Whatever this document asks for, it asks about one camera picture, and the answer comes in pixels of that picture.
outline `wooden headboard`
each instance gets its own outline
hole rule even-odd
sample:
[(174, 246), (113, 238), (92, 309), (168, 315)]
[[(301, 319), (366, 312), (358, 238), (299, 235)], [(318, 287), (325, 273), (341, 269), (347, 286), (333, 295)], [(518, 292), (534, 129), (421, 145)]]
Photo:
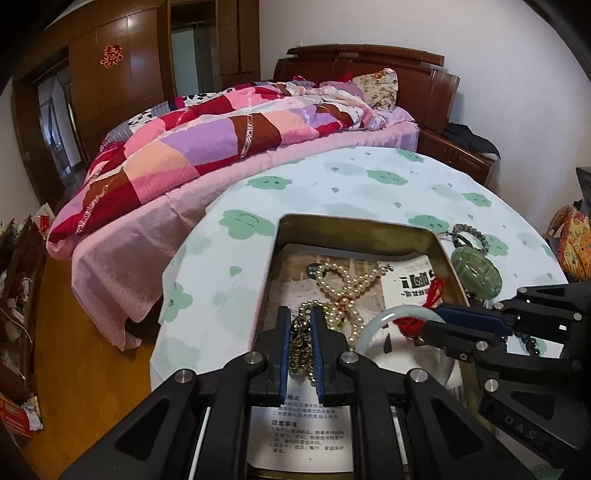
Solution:
[(384, 45), (310, 45), (287, 51), (294, 57), (279, 59), (273, 74), (276, 82), (302, 75), (313, 82), (336, 80), (390, 67), (398, 74), (398, 99), (421, 128), (443, 133), (449, 121), (460, 79), (433, 66), (443, 67), (444, 57), (410, 48)]

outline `green jade pendant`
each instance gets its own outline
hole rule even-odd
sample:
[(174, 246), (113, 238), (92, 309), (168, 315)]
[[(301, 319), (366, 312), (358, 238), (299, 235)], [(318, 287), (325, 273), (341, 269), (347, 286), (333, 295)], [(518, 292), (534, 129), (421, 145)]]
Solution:
[(490, 300), (501, 292), (501, 274), (480, 251), (471, 247), (456, 248), (452, 252), (452, 266), (466, 293)]

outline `red cord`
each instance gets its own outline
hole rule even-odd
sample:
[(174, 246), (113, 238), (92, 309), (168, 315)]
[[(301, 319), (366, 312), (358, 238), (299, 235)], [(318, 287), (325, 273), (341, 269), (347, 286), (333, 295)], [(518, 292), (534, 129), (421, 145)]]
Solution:
[[(427, 300), (423, 304), (425, 308), (435, 308), (441, 300), (443, 294), (443, 280), (435, 277), (429, 285), (429, 291), (427, 292)], [(421, 327), (425, 324), (423, 320), (419, 320), (413, 317), (400, 317), (394, 320), (394, 323), (398, 325), (400, 333), (408, 338), (418, 338), (421, 333)]]

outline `barcode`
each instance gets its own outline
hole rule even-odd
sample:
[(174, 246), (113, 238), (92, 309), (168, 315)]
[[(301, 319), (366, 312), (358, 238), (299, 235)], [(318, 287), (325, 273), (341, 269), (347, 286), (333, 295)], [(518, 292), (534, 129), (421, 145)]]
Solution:
[(466, 407), (466, 394), (464, 393), (463, 385), (448, 388), (447, 391), (451, 393), (458, 402), (460, 402), (462, 405), (464, 405), (464, 407)]

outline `colorful comforter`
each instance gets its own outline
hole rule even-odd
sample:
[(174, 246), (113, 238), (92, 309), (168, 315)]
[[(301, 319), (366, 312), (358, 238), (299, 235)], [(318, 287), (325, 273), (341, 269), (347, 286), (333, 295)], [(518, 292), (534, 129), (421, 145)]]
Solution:
[(48, 242), (89, 234), (159, 195), (249, 155), (386, 118), (334, 87), (270, 83), (166, 113), (125, 142), (103, 145), (85, 184), (57, 215)]

